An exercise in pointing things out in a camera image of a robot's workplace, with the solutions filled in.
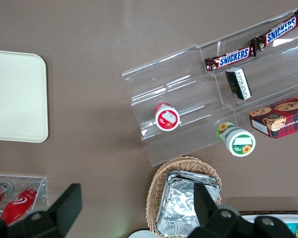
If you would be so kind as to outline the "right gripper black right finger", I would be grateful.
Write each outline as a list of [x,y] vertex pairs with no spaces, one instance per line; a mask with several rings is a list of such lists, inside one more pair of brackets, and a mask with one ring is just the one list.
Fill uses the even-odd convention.
[[190,238],[253,238],[254,225],[233,207],[217,205],[201,183],[194,185],[194,209],[200,223]]

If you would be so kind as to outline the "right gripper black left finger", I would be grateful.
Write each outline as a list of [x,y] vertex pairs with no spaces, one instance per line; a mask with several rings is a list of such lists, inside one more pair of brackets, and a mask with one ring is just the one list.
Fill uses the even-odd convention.
[[46,211],[8,227],[10,238],[64,238],[82,211],[81,184],[72,183]]

